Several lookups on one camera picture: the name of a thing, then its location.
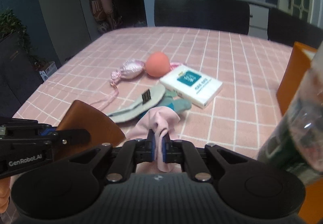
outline pink cloth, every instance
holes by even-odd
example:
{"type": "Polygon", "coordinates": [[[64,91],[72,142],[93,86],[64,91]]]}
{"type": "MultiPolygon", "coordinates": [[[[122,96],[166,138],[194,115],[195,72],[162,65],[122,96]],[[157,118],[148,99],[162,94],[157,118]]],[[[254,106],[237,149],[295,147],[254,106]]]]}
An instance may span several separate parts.
{"type": "Polygon", "coordinates": [[[152,129],[155,132],[155,161],[152,163],[139,164],[137,166],[137,173],[154,173],[158,172],[158,170],[170,172],[174,169],[175,164],[166,164],[163,162],[162,139],[167,133],[169,133],[171,140],[178,139],[174,126],[179,121],[180,117],[169,107],[154,107],[150,109],[126,135],[128,139],[146,139],[149,129],[152,129]]]}

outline hand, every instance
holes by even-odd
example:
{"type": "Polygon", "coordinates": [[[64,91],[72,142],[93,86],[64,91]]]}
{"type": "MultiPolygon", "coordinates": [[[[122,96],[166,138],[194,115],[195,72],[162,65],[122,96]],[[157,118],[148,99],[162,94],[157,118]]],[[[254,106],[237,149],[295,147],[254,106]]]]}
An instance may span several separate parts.
{"type": "Polygon", "coordinates": [[[0,213],[7,210],[10,196],[10,177],[0,180],[0,213]]]}

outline white tissue pack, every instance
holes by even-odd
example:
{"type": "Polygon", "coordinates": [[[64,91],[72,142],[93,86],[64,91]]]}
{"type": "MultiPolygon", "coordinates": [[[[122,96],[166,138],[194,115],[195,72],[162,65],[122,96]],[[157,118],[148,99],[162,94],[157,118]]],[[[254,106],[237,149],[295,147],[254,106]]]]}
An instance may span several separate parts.
{"type": "Polygon", "coordinates": [[[164,77],[160,83],[166,89],[177,92],[178,96],[204,109],[221,91],[222,82],[187,66],[178,66],[164,77]]]}

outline orange ball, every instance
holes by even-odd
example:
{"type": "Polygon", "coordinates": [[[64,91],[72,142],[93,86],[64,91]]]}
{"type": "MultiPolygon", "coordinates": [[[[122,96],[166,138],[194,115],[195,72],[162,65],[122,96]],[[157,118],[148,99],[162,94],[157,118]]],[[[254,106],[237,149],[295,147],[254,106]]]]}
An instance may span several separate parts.
{"type": "Polygon", "coordinates": [[[160,78],[171,70],[171,64],[165,53],[155,52],[148,57],[145,68],[150,76],[160,78]]]}

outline screw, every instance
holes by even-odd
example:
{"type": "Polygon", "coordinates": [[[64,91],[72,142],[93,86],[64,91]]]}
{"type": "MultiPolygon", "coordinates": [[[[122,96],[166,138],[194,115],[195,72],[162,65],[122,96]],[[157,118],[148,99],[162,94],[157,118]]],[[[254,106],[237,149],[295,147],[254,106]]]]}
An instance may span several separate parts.
{"type": "Polygon", "coordinates": [[[106,176],[106,179],[110,182],[119,182],[122,179],[122,175],[118,173],[111,173],[106,176]]]}
{"type": "Polygon", "coordinates": [[[162,179],[163,179],[163,177],[161,175],[154,176],[154,180],[160,181],[162,179]]]}
{"type": "Polygon", "coordinates": [[[211,175],[209,173],[201,172],[201,173],[197,173],[195,175],[195,178],[199,181],[205,182],[211,179],[211,175]]]}

